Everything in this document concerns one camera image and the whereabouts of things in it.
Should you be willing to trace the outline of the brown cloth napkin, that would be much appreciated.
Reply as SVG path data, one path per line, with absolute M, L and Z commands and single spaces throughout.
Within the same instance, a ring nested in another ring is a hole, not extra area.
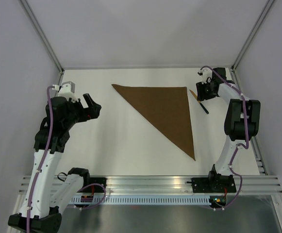
M 195 160 L 186 87 L 112 87 L 151 125 Z

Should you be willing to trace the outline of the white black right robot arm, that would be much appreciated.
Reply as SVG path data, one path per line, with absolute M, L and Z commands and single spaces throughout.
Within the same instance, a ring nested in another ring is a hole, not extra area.
M 224 68 L 203 66 L 198 75 L 202 78 L 196 83 L 198 101 L 220 97 L 228 104 L 224 121 L 225 144 L 207 179 L 208 188 L 217 192 L 232 185 L 237 154 L 241 148 L 249 148 L 251 138 L 259 131 L 261 103 L 246 97 L 233 81 L 227 80 Z

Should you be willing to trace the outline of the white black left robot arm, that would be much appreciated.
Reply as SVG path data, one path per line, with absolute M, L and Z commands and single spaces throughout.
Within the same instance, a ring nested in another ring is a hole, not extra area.
M 48 100 L 34 142 L 34 165 L 24 202 L 17 214 L 9 216 L 8 226 L 25 233 L 56 233 L 62 215 L 72 197 L 91 188 L 88 169 L 73 167 L 59 189 L 52 195 L 55 172 L 63 157 L 69 131 L 77 123 L 96 119 L 101 106 L 88 93 L 80 100 L 56 96 Z

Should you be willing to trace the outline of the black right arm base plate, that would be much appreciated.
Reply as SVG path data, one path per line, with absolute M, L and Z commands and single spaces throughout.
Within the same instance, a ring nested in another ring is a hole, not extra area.
M 205 177 L 191 178 L 190 181 L 186 182 L 192 186 L 193 193 L 236 193 L 236 186 L 234 179 L 231 181 L 210 181 Z

